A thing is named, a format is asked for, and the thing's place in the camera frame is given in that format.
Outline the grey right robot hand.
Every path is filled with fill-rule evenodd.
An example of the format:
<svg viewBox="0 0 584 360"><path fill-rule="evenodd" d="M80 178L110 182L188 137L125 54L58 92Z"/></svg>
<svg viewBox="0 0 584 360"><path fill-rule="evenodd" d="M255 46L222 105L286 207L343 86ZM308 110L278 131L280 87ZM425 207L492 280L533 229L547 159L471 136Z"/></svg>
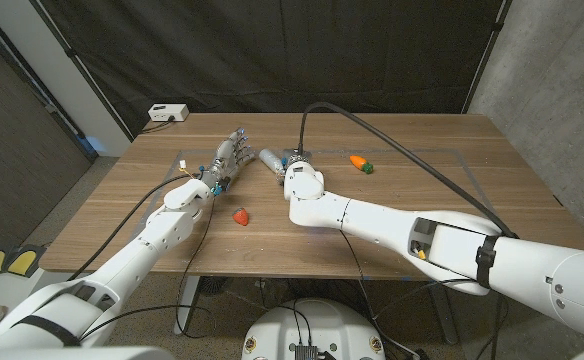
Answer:
<svg viewBox="0 0 584 360"><path fill-rule="evenodd" d="M310 162L312 153L307 151L302 154L297 153L294 149L285 149L283 156L275 162L275 177L280 185L285 182L285 173L287 169L295 162Z"/></svg>

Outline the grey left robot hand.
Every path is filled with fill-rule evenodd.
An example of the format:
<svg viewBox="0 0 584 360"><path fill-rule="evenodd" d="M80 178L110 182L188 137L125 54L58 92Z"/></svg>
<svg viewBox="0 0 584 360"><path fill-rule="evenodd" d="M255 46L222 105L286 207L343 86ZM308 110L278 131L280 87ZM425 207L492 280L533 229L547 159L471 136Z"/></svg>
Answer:
<svg viewBox="0 0 584 360"><path fill-rule="evenodd" d="M236 129L219 144L211 163L201 171L200 180L214 196L227 191L239 171L255 157L247 140L245 130Z"/></svg>

